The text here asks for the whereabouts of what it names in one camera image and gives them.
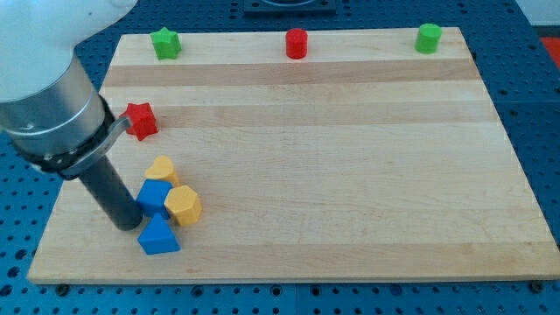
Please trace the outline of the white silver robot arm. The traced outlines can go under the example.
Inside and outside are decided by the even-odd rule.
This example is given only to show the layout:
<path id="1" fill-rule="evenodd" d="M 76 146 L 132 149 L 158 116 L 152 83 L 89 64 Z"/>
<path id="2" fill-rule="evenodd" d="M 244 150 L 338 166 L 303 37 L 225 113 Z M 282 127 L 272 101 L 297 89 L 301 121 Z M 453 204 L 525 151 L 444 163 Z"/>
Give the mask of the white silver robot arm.
<path id="1" fill-rule="evenodd" d="M 75 47 L 137 0 L 1 3 L 1 129 L 42 172 L 79 179 L 120 230 L 143 214 L 106 157 L 132 121 L 115 118 Z"/>

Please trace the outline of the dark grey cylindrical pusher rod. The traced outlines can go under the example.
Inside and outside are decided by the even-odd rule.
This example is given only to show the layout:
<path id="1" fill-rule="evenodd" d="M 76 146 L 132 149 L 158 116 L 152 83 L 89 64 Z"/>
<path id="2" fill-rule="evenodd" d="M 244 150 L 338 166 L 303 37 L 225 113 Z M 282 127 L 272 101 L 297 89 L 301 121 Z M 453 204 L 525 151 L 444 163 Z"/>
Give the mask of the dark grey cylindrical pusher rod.
<path id="1" fill-rule="evenodd" d="M 142 222 L 142 210 L 107 157 L 101 157 L 79 179 L 116 228 L 130 231 Z"/>

